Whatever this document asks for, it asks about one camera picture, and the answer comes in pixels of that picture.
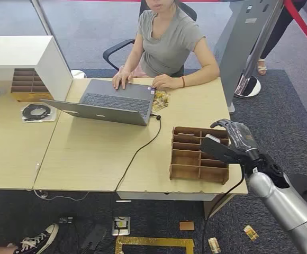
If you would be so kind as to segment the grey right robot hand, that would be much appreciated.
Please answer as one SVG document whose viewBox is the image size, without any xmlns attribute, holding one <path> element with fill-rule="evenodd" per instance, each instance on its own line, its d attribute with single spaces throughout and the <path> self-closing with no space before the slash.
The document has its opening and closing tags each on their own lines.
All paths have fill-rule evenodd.
<svg viewBox="0 0 307 254">
<path fill-rule="evenodd" d="M 225 128 L 231 141 L 230 144 L 225 145 L 208 134 L 201 142 L 202 152 L 226 164 L 252 164 L 259 160 L 260 155 L 256 142 L 244 124 L 222 119 L 210 125 L 211 128 L 215 126 Z"/>
</svg>

